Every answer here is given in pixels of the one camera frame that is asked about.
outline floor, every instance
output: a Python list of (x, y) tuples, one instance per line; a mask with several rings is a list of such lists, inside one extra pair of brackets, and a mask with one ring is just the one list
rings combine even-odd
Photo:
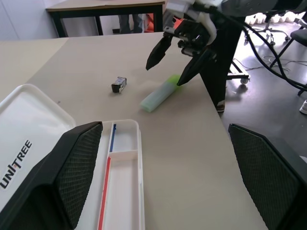
[[(273, 24), (273, 27), (287, 33), (299, 28), (292, 23)], [(285, 36), (276, 33), (274, 37), (275, 50), (279, 53), (285, 45)], [(252, 40), (261, 57), (272, 55), (254, 34)], [(250, 46), (244, 46), (243, 36), (238, 43), (235, 58), (249, 68), (261, 66)], [(307, 61), (307, 47), (294, 41), (282, 58)], [(289, 63), (286, 67), (290, 69), (286, 72), (289, 78), (307, 83), (306, 66)], [(225, 112), (220, 115), (225, 128), (228, 128), (230, 123), (237, 123), (268, 130), (283, 138), (299, 155), (307, 156), (307, 115), (299, 112), (299, 108), (307, 99), (307, 92), (298, 97), (299, 90), (264, 68), (251, 70), (249, 73), (251, 79), (246, 86), (241, 85), (240, 80), (227, 82)]]

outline blue stripe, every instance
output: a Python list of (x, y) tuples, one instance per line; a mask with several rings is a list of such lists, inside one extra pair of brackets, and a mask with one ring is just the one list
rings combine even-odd
[(116, 124), (113, 125), (113, 133), (111, 138), (110, 152), (113, 151), (114, 137), (115, 137)]

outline chair wheel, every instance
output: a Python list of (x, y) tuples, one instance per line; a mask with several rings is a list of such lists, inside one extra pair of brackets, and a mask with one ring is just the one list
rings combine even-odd
[(248, 83), (248, 79), (242, 78), (240, 82), (241, 84), (246, 85)]

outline battery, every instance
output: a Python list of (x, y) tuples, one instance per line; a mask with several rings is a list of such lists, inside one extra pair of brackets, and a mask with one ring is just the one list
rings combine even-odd
[(127, 78), (117, 77), (117, 80), (111, 85), (113, 93), (120, 93), (127, 85)]

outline jeans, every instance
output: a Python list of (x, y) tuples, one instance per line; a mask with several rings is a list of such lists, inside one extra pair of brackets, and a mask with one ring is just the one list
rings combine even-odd
[[(129, 15), (119, 15), (119, 32), (121, 34), (130, 34)], [(133, 14), (133, 33), (143, 32), (143, 20), (141, 14)]]

